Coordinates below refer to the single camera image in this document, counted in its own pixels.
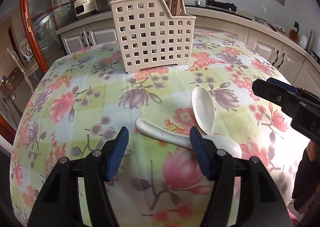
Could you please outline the right human hand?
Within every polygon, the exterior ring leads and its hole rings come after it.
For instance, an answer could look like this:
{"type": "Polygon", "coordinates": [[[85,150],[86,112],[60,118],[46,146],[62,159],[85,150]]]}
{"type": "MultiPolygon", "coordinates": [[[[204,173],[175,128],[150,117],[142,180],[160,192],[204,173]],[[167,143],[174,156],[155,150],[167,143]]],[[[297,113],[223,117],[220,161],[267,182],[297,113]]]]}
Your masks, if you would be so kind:
{"type": "Polygon", "coordinates": [[[308,158],[311,162],[317,162],[320,163],[320,146],[319,144],[315,143],[314,141],[310,141],[306,152],[308,155],[308,158]]]}

